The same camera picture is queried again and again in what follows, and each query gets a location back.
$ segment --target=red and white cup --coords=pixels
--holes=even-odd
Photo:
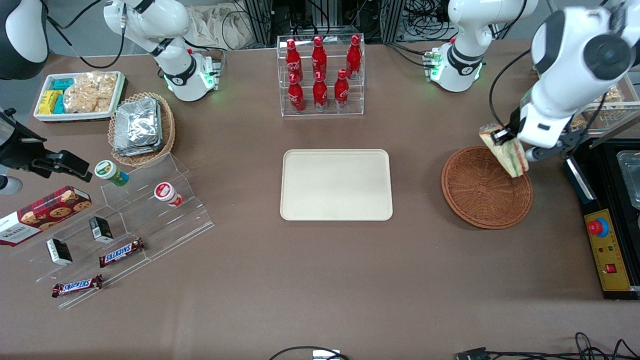
[[[175,191],[175,188],[170,183],[159,183],[154,190],[156,199],[167,203],[169,206],[179,206],[184,200],[182,195]]]

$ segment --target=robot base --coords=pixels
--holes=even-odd
[[[164,77],[169,90],[182,101],[196,101],[207,92],[218,88],[220,68],[214,66],[209,56],[204,57],[198,53],[193,53],[192,56],[196,60],[196,70],[186,81],[186,84],[177,86],[172,84],[166,76]]]
[[[440,61],[438,65],[433,66],[433,60],[422,57],[422,62],[425,67],[430,65],[430,68],[424,69],[424,74],[427,77],[427,81],[433,81],[440,85],[443,89],[450,92],[463,92],[471,87],[471,84],[480,76],[480,69],[482,64],[476,67],[474,70],[469,67],[470,72],[468,75],[460,75],[458,70],[451,65],[448,58],[449,48],[452,46],[450,42],[444,44],[441,47],[434,47],[431,51],[433,54],[440,55]]]

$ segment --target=emergency stop button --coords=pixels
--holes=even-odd
[[[587,224],[587,231],[599,238],[603,238],[609,234],[609,224],[603,218],[597,218]]]

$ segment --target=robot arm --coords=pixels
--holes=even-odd
[[[428,65],[430,80],[451,92],[462,92],[477,79],[481,63],[493,35],[489,24],[500,24],[531,15],[538,0],[452,0],[448,14],[451,22],[458,26],[455,42],[434,48],[427,58],[439,54],[439,60]]]
[[[49,44],[45,32],[47,8],[41,0],[0,1],[0,78],[29,79],[47,62]],[[52,152],[47,139],[13,119],[14,109],[0,109],[0,165],[34,172],[48,178],[53,172],[67,173],[88,182],[89,163],[68,151]],[[22,188],[14,177],[0,176],[0,193]]]
[[[640,0],[622,3],[613,11],[572,6],[547,18],[531,44],[540,79],[507,125],[511,134],[535,146],[527,153],[528,160],[549,156],[537,148],[579,145],[568,143],[578,140],[575,134],[563,134],[567,123],[640,62],[639,39]],[[494,140],[501,142],[499,135]]]
[[[210,57],[191,54],[182,37],[189,32],[191,19],[176,0],[114,0],[104,7],[104,19],[115,33],[125,36],[156,59],[169,89],[183,101],[195,101],[214,86]]]
[[[0,78],[30,79],[49,56],[47,8],[40,0],[0,1]]]

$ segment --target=small black box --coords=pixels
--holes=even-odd
[[[73,262],[71,259],[71,253],[69,247],[64,241],[58,239],[47,240],[47,249],[49,249],[49,255],[51,261],[58,265],[69,265]]]
[[[99,217],[89,219],[89,227],[93,233],[93,239],[102,243],[110,243],[113,241],[113,235],[109,228],[107,220]]]

